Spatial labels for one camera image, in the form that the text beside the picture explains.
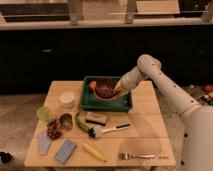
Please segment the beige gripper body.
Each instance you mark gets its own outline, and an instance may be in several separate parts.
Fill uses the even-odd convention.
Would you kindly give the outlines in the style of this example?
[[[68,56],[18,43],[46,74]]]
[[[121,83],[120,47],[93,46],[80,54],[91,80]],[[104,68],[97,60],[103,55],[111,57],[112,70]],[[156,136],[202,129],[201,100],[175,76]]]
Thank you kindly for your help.
[[[124,96],[128,93],[128,90],[122,86],[120,83],[117,83],[114,87],[114,95],[116,97]]]

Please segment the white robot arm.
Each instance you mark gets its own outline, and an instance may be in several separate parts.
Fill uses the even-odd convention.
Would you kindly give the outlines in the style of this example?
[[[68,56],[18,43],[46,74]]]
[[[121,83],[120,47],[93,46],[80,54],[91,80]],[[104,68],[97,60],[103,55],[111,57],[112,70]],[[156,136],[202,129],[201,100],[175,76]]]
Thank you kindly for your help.
[[[151,79],[172,104],[184,123],[180,171],[213,171],[213,106],[203,106],[161,71],[161,62],[149,54],[137,59],[137,65],[124,74],[115,91],[121,95]]]

